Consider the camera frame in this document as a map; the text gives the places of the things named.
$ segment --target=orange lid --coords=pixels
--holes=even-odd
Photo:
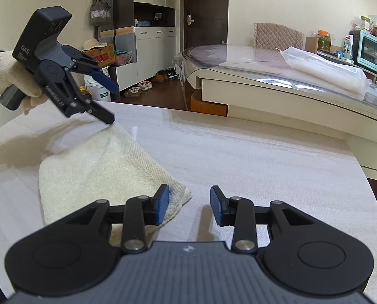
[[[329,32],[327,32],[327,31],[323,31],[323,30],[321,30],[321,29],[318,31],[318,34],[319,34],[319,35],[323,35],[323,36],[329,36]]]

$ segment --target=cardboard box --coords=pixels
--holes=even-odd
[[[93,48],[83,51],[84,54],[93,57],[99,62],[99,68],[103,68],[115,63],[114,46],[108,44],[105,47]]]

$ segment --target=metal pin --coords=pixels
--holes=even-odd
[[[128,250],[139,250],[142,249],[144,243],[138,239],[131,239],[124,243],[124,247]]]
[[[239,240],[235,242],[235,247],[239,250],[249,251],[255,247],[255,243],[250,240]]]

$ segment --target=chair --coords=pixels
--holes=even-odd
[[[271,24],[255,23],[255,47],[268,50],[279,48],[281,51],[289,47],[303,48],[304,34],[290,27]]]

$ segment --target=hand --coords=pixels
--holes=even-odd
[[[33,107],[46,102],[47,97],[34,80],[34,76],[12,56],[12,51],[0,52],[0,95],[15,85],[28,97],[21,102],[25,114]]]

